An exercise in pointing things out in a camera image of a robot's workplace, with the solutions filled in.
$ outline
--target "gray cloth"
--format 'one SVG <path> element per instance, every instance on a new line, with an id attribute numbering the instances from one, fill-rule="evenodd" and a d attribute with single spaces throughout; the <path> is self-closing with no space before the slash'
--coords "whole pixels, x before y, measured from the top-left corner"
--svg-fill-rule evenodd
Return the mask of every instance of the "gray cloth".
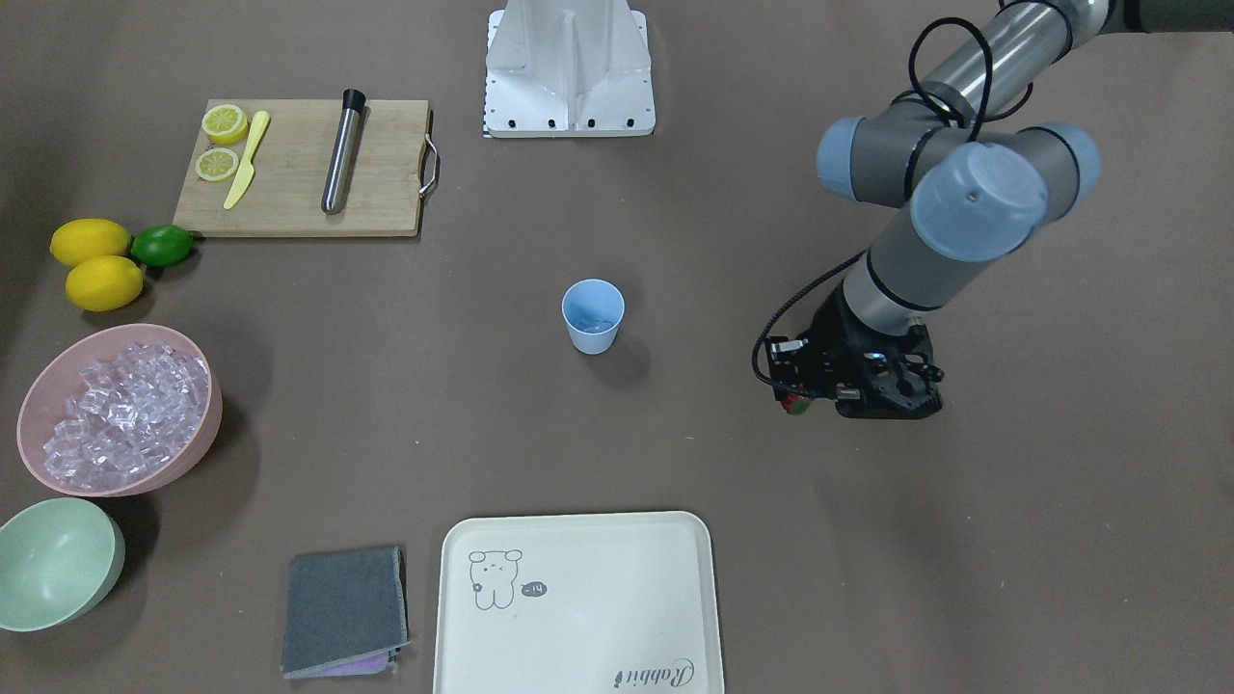
<path id="1" fill-rule="evenodd" d="M 406 646 L 399 547 L 305 554 L 288 575 L 283 677 L 313 677 Z"/>

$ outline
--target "robotic arm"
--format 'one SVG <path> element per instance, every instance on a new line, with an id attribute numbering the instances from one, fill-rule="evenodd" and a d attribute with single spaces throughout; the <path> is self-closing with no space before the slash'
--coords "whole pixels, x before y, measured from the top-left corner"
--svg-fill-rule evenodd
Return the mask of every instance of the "robotic arm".
<path id="1" fill-rule="evenodd" d="M 965 26 L 974 40 L 918 80 L 917 49 L 942 23 Z M 851 264 L 808 330 L 790 340 L 768 336 L 769 325 L 760 337 L 754 358 L 761 347 L 770 378 L 759 375 L 781 406 L 800 414 L 827 398 L 861 419 L 922 419 L 942 409 L 943 372 L 926 320 L 1070 212 L 1101 174 L 1097 147 L 1079 127 L 986 133 L 983 122 L 1002 117 L 986 114 L 1101 33 L 1162 31 L 1234 31 L 1234 0 L 1018 0 L 981 31 L 963 20 L 930 25 L 909 58 L 913 90 L 875 119 L 840 120 L 819 144 L 824 188 L 900 212 L 838 268 Z"/>

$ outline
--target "yellow knife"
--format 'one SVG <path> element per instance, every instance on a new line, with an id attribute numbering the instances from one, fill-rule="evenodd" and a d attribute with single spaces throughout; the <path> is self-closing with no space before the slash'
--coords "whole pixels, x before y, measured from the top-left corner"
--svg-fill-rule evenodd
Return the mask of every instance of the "yellow knife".
<path id="1" fill-rule="evenodd" d="M 234 207 L 236 203 L 239 203 L 239 199 L 244 196 L 244 191 L 248 190 L 248 184 L 253 183 L 253 174 L 257 173 L 253 168 L 253 154 L 257 153 L 257 146 L 262 143 L 262 136 L 265 135 L 265 128 L 269 125 L 269 112 L 253 114 L 253 121 L 248 123 L 248 141 L 244 142 L 244 153 L 239 158 L 239 168 L 236 169 L 236 180 L 232 182 L 232 189 L 227 191 L 227 199 L 223 200 L 225 210 Z"/>

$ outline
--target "wooden cutting board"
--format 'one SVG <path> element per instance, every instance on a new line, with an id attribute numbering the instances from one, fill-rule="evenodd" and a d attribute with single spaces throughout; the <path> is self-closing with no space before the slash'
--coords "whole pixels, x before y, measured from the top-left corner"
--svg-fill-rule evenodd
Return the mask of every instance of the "wooden cutting board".
<path id="1" fill-rule="evenodd" d="M 428 101 L 369 101 L 352 170 L 347 206 L 321 211 L 342 100 L 211 99 L 206 110 L 236 104 L 249 117 L 269 111 L 270 127 L 253 157 L 257 175 L 231 210 L 223 199 L 232 179 L 197 178 L 194 162 L 210 147 L 197 130 L 174 224 L 205 237 L 416 236 L 428 130 Z M 237 154 L 244 142 L 230 146 Z"/>

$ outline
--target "pink bowl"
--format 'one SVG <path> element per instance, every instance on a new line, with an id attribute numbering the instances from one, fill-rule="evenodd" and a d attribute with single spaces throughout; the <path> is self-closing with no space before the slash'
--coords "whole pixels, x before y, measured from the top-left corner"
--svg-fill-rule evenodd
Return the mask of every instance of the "pink bowl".
<path id="1" fill-rule="evenodd" d="M 197 432 L 189 440 L 189 445 L 163 467 L 127 487 L 107 491 L 81 491 L 62 485 L 43 467 L 47 459 L 43 453 L 43 443 L 47 443 L 47 440 L 52 437 L 56 424 L 64 419 L 64 399 L 80 394 L 85 389 L 78 372 L 90 362 L 115 359 L 121 349 L 133 342 L 149 343 L 158 340 L 167 342 L 176 352 L 201 357 L 206 364 L 206 373 L 210 378 L 210 400 L 206 404 L 206 411 Z M 38 374 L 35 384 L 26 393 L 26 400 L 21 404 L 21 414 L 17 415 L 17 449 L 21 452 L 21 462 L 26 463 L 30 474 L 56 491 L 73 496 L 128 496 L 170 484 L 197 464 L 210 449 L 210 445 L 215 442 L 222 414 L 222 393 L 218 390 L 218 383 L 210 368 L 210 362 L 201 353 L 200 347 L 184 335 L 160 325 L 121 325 L 81 340 L 62 352 L 59 357 L 47 364 L 43 373 Z"/>

